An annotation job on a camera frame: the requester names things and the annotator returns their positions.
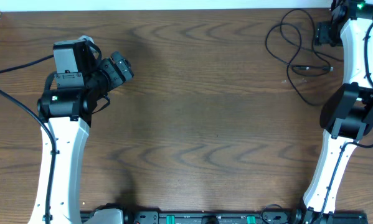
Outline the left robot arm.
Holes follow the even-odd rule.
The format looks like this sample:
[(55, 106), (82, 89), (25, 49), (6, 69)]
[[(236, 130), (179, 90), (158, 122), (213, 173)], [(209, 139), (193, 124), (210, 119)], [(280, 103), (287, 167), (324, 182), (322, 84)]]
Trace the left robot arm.
[(134, 77), (119, 52), (102, 58), (93, 39), (56, 42), (56, 71), (37, 102), (42, 121), (42, 161), (30, 223), (81, 223), (82, 159), (100, 99)]

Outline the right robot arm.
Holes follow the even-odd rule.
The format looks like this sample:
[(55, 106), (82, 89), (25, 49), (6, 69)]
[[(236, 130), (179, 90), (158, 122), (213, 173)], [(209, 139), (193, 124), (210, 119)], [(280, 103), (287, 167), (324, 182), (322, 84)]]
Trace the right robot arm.
[(316, 45), (341, 46), (341, 87), (323, 105), (323, 145), (302, 208), (290, 223), (366, 223), (363, 214), (335, 212), (336, 196), (350, 156), (373, 128), (373, 4), (333, 1), (331, 20), (318, 24)]

